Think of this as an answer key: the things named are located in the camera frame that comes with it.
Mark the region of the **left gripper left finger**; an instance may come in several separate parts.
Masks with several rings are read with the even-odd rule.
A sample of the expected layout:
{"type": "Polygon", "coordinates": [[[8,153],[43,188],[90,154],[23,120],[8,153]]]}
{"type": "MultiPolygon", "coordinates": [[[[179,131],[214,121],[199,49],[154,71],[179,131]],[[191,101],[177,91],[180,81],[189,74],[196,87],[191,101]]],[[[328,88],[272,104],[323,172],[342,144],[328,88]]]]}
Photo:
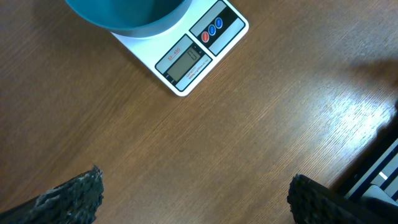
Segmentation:
{"type": "Polygon", "coordinates": [[[103,171],[97,166],[1,213],[1,223],[91,224],[103,201],[103,171]]]}

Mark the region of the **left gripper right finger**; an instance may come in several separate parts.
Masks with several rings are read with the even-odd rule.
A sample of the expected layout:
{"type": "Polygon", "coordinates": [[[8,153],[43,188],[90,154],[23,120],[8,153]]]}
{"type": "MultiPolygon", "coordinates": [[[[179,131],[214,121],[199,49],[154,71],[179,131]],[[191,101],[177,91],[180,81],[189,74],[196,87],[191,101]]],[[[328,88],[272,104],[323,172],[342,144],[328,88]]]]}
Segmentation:
{"type": "Polygon", "coordinates": [[[287,202],[298,224],[397,224],[397,206],[374,197],[354,203],[302,174],[293,177],[287,202]]]}

